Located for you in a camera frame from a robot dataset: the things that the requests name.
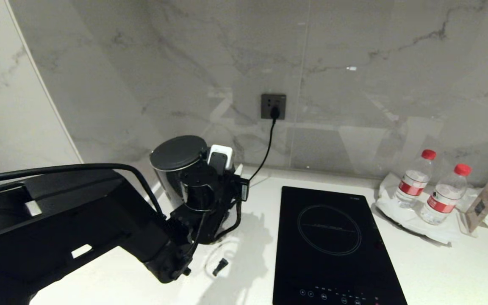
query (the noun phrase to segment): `power outlet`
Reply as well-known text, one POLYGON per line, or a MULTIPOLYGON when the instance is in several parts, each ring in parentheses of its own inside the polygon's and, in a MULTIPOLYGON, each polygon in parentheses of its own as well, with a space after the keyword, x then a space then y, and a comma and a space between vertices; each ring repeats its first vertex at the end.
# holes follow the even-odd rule
POLYGON ((271 119, 271 109, 275 106, 280 110, 278 120, 285 119, 285 94, 262 94, 261 95, 261 118, 271 119))

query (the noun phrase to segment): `red bottle cap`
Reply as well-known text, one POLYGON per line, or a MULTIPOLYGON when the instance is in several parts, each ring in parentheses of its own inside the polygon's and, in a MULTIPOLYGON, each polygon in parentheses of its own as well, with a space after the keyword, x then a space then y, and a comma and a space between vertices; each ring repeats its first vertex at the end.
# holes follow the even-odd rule
POLYGON ((436 158, 436 151, 430 150, 430 149, 425 149, 423 153, 421 154, 421 157, 427 159, 427 160, 434 160, 436 158))
POLYGON ((461 176, 468 176, 472 172, 472 168, 466 164, 457 164, 455 166, 455 174, 461 175, 461 176))

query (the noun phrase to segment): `white countertop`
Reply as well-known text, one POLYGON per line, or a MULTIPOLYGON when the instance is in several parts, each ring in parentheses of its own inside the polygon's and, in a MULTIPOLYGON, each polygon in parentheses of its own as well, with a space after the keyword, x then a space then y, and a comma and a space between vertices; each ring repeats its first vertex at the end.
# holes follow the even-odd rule
MULTIPOLYGON (((281 187, 364 195, 371 205, 378 185, 376 180, 263 169, 242 205, 238 229, 216 245, 200 245, 190 276, 161 284, 117 247, 39 291, 31 304, 271 304, 281 187), (222 257, 229 265, 214 278, 222 257)), ((160 204, 169 214, 166 197, 160 204)), ((478 238, 463 236, 444 247, 400 230, 377 212, 374 218, 409 305, 488 304, 488 229, 479 227, 478 238)))

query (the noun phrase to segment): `induction cooktop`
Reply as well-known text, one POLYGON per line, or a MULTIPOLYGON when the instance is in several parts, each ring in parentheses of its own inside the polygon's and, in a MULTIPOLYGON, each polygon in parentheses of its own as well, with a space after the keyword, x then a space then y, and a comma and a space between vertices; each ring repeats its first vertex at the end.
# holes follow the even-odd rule
POLYGON ((407 305, 366 198, 283 187, 273 304, 407 305))

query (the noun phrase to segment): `robotic arm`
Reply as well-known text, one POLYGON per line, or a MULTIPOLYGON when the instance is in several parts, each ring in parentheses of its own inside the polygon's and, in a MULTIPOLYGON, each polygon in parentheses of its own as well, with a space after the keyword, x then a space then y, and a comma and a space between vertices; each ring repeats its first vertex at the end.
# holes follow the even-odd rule
POLYGON ((0 181, 42 174, 0 185, 0 304, 26 305, 40 289, 117 246, 160 282, 171 282, 191 272, 198 243, 215 242, 240 223, 249 180, 234 170, 200 160, 182 171, 186 203, 166 220, 149 189, 153 206, 109 168, 132 170, 147 186, 140 172, 123 164, 0 174, 0 181), (234 205, 237 222, 219 233, 234 205), (84 245, 91 249, 73 255, 84 245))

